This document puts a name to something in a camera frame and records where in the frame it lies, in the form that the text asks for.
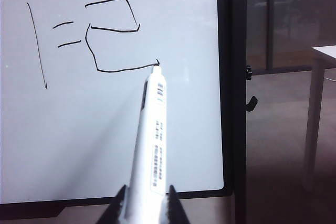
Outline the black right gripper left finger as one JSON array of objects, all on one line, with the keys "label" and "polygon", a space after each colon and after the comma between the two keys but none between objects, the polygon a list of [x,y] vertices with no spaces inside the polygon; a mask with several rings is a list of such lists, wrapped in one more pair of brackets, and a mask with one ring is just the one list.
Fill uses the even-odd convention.
[{"label": "black right gripper left finger", "polygon": [[127,198],[128,186],[123,185],[111,203],[99,217],[96,224],[115,224],[120,223],[119,217],[125,205]]}]

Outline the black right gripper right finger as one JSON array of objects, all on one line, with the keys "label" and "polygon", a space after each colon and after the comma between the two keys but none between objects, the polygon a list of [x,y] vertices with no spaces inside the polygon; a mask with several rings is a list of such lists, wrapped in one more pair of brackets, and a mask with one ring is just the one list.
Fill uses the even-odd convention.
[{"label": "black right gripper right finger", "polygon": [[163,197],[160,223],[190,223],[173,185],[169,186],[169,192]]}]

